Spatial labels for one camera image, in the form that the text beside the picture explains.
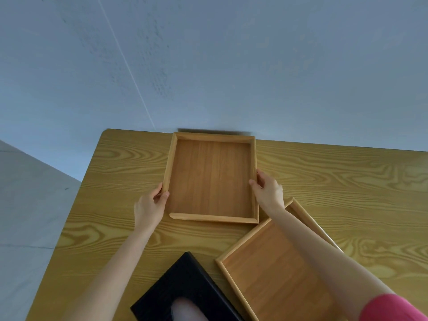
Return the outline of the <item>pink sleeve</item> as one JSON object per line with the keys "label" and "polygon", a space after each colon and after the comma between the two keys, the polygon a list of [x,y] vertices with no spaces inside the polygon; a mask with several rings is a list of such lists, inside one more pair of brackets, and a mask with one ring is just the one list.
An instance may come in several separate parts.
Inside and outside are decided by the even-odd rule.
{"label": "pink sleeve", "polygon": [[382,294],[364,306],[358,321],[428,321],[428,317],[403,297]]}

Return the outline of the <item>black tissue box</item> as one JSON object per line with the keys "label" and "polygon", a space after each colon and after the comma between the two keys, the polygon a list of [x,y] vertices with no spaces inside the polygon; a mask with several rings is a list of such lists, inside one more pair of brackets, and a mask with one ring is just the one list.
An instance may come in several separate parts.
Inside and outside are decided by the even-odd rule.
{"label": "black tissue box", "polygon": [[179,297],[191,300],[208,321],[245,321],[190,252],[185,252],[131,311],[137,321],[172,321],[171,306]]}

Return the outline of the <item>person's right forearm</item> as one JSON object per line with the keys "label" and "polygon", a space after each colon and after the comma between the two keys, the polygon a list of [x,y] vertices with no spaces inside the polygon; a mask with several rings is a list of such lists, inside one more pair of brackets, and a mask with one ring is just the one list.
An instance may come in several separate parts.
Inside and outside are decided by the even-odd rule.
{"label": "person's right forearm", "polygon": [[382,294],[394,294],[361,264],[335,248],[285,208],[265,212],[316,271],[348,321],[358,321],[363,308]]}

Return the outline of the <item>white tissue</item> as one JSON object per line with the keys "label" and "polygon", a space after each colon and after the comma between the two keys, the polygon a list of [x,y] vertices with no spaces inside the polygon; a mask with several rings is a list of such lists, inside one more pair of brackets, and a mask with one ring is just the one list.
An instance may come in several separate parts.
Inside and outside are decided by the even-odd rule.
{"label": "white tissue", "polygon": [[172,321],[209,321],[191,300],[179,297],[171,306]]}

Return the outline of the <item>person's right hand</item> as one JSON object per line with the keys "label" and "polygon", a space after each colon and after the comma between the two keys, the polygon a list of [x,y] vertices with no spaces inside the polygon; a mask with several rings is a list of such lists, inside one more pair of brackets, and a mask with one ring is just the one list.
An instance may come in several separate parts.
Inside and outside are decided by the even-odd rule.
{"label": "person's right hand", "polygon": [[256,198],[262,210],[273,219],[275,216],[285,212],[282,185],[275,178],[257,168],[257,180],[263,180],[264,194],[261,198]]}

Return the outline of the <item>person's left hand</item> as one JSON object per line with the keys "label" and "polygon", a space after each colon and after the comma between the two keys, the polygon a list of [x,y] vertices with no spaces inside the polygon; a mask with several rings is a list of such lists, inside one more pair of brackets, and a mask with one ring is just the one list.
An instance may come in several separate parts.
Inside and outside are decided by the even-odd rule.
{"label": "person's left hand", "polygon": [[159,183],[153,190],[141,195],[134,204],[135,231],[153,232],[163,218],[164,210],[159,208],[159,198],[163,183]]}

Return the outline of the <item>wooden tray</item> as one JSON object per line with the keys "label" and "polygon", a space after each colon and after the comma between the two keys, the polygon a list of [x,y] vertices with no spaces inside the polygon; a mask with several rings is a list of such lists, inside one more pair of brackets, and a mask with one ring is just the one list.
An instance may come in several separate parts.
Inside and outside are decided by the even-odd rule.
{"label": "wooden tray", "polygon": [[258,224],[254,136],[174,132],[163,178],[175,220]]}
{"label": "wooden tray", "polygon": [[347,321],[324,282],[264,211],[216,259],[253,321]]}

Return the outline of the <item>person's left forearm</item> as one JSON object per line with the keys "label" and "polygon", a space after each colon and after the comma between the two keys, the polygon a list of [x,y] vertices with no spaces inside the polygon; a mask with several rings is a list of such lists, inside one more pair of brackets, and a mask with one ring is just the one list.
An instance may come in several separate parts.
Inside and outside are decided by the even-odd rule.
{"label": "person's left forearm", "polygon": [[112,321],[155,226],[137,227],[62,321]]}

